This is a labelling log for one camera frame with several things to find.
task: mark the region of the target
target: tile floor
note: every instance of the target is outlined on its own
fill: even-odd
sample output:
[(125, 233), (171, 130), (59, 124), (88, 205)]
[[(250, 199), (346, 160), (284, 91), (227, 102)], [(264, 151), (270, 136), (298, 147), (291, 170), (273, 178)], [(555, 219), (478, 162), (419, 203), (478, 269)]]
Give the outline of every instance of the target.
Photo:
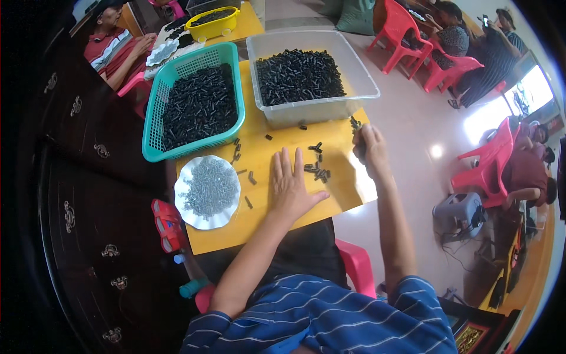
[[(270, 31), (274, 20), (278, 21), (275, 31), (282, 27), (333, 29), (319, 25), (321, 21), (316, 17), (320, 15), (315, 12), (319, 8), (317, 5), (321, 6), (321, 1), (266, 0), (266, 29)], [(296, 18), (302, 18), (304, 25), (315, 27), (296, 27)], [(381, 98), (367, 104), (365, 111), (388, 142), (391, 168), (414, 234), (419, 275), (432, 283), (438, 295), (443, 295), (448, 287), (457, 288), (462, 295), (466, 271), (440, 247), (439, 236), (433, 231), (432, 208), (450, 193), (450, 177), (469, 168), (469, 161), (458, 161), (456, 156), (475, 148), (479, 140), (477, 131), (483, 132), (494, 124), (497, 127), (502, 113), (494, 112), (494, 104), (489, 104), (493, 97), (487, 97), (469, 109), (454, 110), (447, 103), (451, 98), (448, 92), (442, 94), (434, 90), (426, 93), (423, 90), (422, 83), (428, 77), (426, 71), (420, 70), (413, 80), (407, 80), (406, 71), (398, 65), (389, 75), (384, 75), (381, 69), (390, 54), (378, 46), (370, 53), (365, 51), (374, 37), (343, 35), (381, 90)], [(381, 283), (384, 269), (376, 201), (337, 215), (333, 221), (337, 238), (368, 251), (375, 282)], [(490, 231), (491, 227), (485, 227), (482, 234), (489, 236)], [(460, 246), (455, 242), (451, 247), (456, 250)], [(455, 256), (469, 269), (479, 246), (480, 242), (468, 242)]]

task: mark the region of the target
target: blue striped shirt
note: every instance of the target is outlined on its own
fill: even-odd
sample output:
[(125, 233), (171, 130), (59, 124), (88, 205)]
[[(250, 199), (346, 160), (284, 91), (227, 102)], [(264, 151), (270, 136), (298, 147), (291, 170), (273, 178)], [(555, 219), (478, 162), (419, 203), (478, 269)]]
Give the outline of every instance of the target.
[(181, 353), (457, 353), (432, 285), (417, 276), (399, 282), (393, 304), (312, 275), (278, 276), (258, 289), (232, 320), (211, 311), (192, 319)]

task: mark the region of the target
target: sandal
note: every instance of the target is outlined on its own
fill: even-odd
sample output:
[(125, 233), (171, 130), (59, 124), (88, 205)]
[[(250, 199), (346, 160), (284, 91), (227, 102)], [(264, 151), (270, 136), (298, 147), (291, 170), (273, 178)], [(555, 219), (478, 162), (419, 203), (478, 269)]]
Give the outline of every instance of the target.
[(458, 106), (458, 101), (456, 101), (456, 100), (448, 100), (448, 104), (449, 104), (453, 109), (460, 109), (460, 106)]
[(154, 199), (151, 203), (155, 226), (161, 236), (161, 248), (171, 253), (180, 248), (179, 238), (183, 237), (181, 231), (181, 216), (174, 205)]

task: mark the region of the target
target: clear plastic bin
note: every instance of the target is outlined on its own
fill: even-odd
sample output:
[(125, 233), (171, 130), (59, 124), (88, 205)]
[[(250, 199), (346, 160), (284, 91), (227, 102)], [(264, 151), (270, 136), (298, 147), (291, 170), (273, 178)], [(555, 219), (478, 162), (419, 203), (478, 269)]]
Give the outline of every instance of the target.
[(199, 3), (198, 1), (195, 1), (195, 0), (188, 0), (187, 7), (185, 8), (185, 10), (187, 10), (188, 14), (191, 15), (191, 17), (195, 17), (199, 14), (202, 14), (203, 12), (215, 10), (217, 8), (226, 7), (226, 6), (235, 7), (239, 10), (242, 7), (242, 1), (241, 0), (211, 0), (211, 1), (207, 1), (207, 2), (200, 1), (200, 3)]
[[(336, 31), (286, 31), (255, 35), (246, 39), (250, 58), (255, 104), (274, 129), (330, 120), (348, 119), (369, 100), (380, 96), (370, 73), (342, 34)], [(326, 50), (338, 66), (346, 96), (264, 106), (259, 90), (256, 61), (285, 49)]]

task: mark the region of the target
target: gold carving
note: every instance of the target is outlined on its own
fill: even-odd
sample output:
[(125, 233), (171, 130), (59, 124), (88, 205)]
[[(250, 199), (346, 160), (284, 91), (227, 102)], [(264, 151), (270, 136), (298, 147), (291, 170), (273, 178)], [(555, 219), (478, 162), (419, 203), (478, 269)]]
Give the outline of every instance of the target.
[(476, 344), (479, 343), (480, 339), (487, 332), (487, 328), (474, 327), (473, 325), (467, 325), (465, 329), (458, 333), (456, 338), (456, 347), (458, 348), (459, 354), (468, 354)]

